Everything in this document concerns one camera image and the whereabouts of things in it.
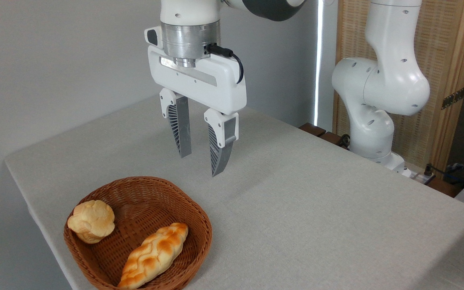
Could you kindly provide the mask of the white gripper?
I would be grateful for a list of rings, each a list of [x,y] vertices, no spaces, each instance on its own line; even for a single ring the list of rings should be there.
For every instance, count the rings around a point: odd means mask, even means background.
[[[163,88],[159,97],[162,115],[169,121],[181,158],[191,154],[188,98],[207,107],[212,176],[224,171],[234,141],[239,139],[239,114],[247,104],[246,80],[237,84],[236,60],[210,55],[196,60],[194,68],[178,66],[163,50],[149,46],[148,58],[155,83]]]

